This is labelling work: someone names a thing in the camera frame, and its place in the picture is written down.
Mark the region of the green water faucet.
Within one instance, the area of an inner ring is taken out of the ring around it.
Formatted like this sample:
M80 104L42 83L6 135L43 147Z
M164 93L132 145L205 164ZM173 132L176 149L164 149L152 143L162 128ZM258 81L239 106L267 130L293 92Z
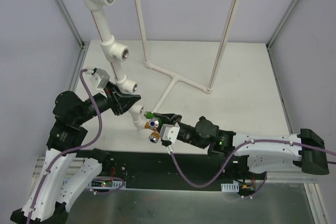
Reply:
M146 129L156 130L160 125L160 120L152 112L145 111L144 117L147 119L145 124Z

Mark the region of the white pipe assembly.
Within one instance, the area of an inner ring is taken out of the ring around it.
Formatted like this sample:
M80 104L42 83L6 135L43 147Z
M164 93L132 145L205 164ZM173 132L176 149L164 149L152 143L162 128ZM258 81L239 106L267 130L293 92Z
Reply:
M86 8L91 13L91 16L93 18L94 24L96 26L100 38L100 46L102 52L107 62L111 66L117 87L123 94L134 94L137 91L138 84L135 81L128 79L122 68L122 63L125 62L129 56L129 47L116 41L114 35L111 33L106 14L104 12L104 7L113 5L115 0L83 0L83 2ZM229 13L226 18L225 28L223 30L223 35L218 47L216 59L214 62L213 70L208 85L203 86L197 82L194 82L188 78L176 74L175 72L171 72L157 65L154 65L151 63L149 58L145 58L144 60L145 66L148 69L153 69L171 78L171 82L168 88L166 88L164 94L159 99L159 102L156 105L157 109L163 104L163 102L167 98L168 94L170 93L174 85L179 81L186 83L191 87L197 88L203 91L204 93L208 94L212 93L218 69L221 64L221 60L223 58L223 54L228 42L228 35L232 28L233 21L235 19L236 12L239 7L239 2L240 0L232 0L230 4Z

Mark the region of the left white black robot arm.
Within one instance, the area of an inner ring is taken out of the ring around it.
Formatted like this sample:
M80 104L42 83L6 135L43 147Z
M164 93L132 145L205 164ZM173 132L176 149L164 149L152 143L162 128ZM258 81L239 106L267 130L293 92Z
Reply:
M50 130L43 170L29 200L23 208L12 212L14 223L66 223L71 207L88 184L98 175L110 173L110 154L100 149L89 152L87 159L72 179L63 184L63 178L88 131L82 125L112 110L115 115L128 112L141 96L124 94L116 84L108 82L105 94L97 93L85 101L74 92L65 91L56 97L53 114L55 123Z

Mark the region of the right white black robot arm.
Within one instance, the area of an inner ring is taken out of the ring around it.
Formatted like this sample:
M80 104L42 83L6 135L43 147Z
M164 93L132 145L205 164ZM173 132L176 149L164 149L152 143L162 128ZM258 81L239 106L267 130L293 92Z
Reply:
M282 136L255 136L221 130L201 116L195 126L182 123L179 114L146 112L149 127L160 134L164 146L176 141L206 149L209 156L242 157L236 173L242 179L268 171L299 167L303 173L327 175L324 140L311 129Z

